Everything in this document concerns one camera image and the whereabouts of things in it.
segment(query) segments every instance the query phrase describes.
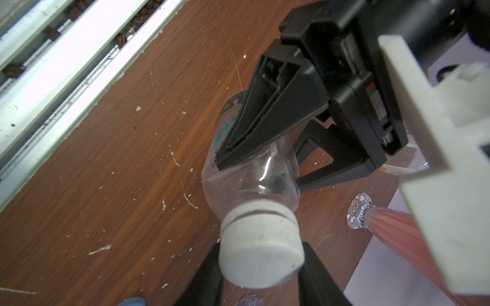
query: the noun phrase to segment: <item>robotic arm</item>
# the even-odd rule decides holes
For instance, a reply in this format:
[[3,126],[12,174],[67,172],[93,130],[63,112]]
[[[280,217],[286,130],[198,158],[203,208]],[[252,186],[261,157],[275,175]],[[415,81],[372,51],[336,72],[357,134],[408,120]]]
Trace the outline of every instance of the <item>robotic arm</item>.
[[[334,161],[298,178],[302,192],[370,175],[407,143],[378,36],[401,35],[423,69],[466,31],[490,49],[484,2],[329,0],[293,9],[259,60],[218,168],[308,122],[294,144],[298,162],[317,147]],[[314,117],[335,125],[325,129]]]

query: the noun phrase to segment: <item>pink glass bottle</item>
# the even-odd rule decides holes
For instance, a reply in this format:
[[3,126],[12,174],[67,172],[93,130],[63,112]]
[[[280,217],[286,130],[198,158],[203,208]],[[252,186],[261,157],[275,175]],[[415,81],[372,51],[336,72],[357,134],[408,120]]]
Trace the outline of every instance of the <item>pink glass bottle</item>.
[[375,206],[364,192],[359,193],[347,211],[347,224],[368,229],[386,246],[432,281],[457,306],[484,305],[479,297],[455,295],[446,288],[412,215]]

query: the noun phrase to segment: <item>white debris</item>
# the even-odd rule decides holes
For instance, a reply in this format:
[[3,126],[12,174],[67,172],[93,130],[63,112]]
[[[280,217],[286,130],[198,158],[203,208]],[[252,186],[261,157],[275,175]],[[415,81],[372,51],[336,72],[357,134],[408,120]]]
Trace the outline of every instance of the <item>white debris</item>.
[[173,158],[173,162],[180,167],[179,163],[177,162],[177,160],[175,160],[175,157],[173,156],[173,152],[172,150],[170,150],[170,154],[172,154],[172,158]]
[[189,198],[185,195],[185,190],[184,190],[184,185],[182,184],[182,182],[180,182],[180,185],[182,186],[182,193],[184,194],[184,198],[187,200],[187,203],[189,203],[189,205],[191,205],[192,207],[194,207],[195,209],[198,209],[199,207],[197,206],[194,206],[190,201],[189,201]]
[[24,294],[36,294],[36,292],[31,292],[31,291],[24,291],[24,290],[17,290],[17,289],[10,289],[10,288],[1,288],[0,291],[8,291],[8,292],[15,292],[15,293],[24,293]]
[[106,246],[104,246],[104,247],[101,247],[101,248],[100,248],[100,249],[98,249],[98,250],[95,250],[95,251],[93,251],[93,252],[90,252],[90,253],[89,253],[89,255],[93,255],[93,254],[96,254],[96,253],[101,252],[101,251],[110,250],[110,249],[111,249],[111,247],[112,247],[112,246],[111,246],[110,244],[108,244],[108,245],[106,245]]
[[317,244],[316,247],[313,248],[313,250],[315,250],[319,245],[320,243],[322,243],[322,241],[324,241],[325,239],[329,238],[332,234],[328,235],[327,237],[323,238],[322,240],[320,240],[320,242]]

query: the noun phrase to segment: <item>white bottle cap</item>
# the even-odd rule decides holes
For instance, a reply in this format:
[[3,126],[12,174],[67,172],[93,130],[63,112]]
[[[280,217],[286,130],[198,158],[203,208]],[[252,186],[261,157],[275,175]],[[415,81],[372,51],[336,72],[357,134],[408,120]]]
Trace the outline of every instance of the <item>white bottle cap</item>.
[[286,282],[305,259],[294,213],[271,200],[253,200],[230,211],[221,223],[220,241],[221,273],[240,287]]

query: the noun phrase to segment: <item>clear plastic bottle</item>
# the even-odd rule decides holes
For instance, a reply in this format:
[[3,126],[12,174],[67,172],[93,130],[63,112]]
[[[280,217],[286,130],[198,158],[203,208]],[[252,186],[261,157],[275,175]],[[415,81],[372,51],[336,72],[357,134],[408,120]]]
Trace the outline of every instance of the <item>clear plastic bottle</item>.
[[215,155],[241,108],[246,92],[223,107],[204,168],[204,195],[222,221],[219,264],[231,283],[267,288],[296,275],[304,252],[294,211],[298,164],[287,136],[239,165],[219,171]]

